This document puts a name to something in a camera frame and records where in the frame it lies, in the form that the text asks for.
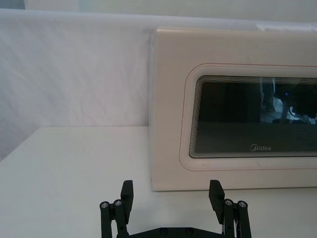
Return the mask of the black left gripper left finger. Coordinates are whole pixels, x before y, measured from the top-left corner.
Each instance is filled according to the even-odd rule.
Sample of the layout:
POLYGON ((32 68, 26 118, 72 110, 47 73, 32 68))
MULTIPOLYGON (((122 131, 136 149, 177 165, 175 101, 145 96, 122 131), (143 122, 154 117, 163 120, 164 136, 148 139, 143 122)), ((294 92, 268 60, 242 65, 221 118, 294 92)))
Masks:
POLYGON ((127 224, 132 210, 134 192, 133 181, 125 180, 122 185, 120 198, 113 203, 104 201, 100 204, 101 237, 111 238, 111 223, 114 220, 117 227, 118 238, 128 238, 127 224))

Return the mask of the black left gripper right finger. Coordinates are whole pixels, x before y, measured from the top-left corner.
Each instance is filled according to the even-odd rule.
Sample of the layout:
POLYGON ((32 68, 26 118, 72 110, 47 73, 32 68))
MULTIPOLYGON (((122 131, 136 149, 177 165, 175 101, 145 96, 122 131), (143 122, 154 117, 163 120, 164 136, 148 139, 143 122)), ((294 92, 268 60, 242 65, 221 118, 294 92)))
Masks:
POLYGON ((248 214, 248 204, 239 200, 233 202, 225 198, 220 181, 211 180, 209 186, 209 199, 219 224, 222 225, 224 238, 250 238, 251 227, 248 214))

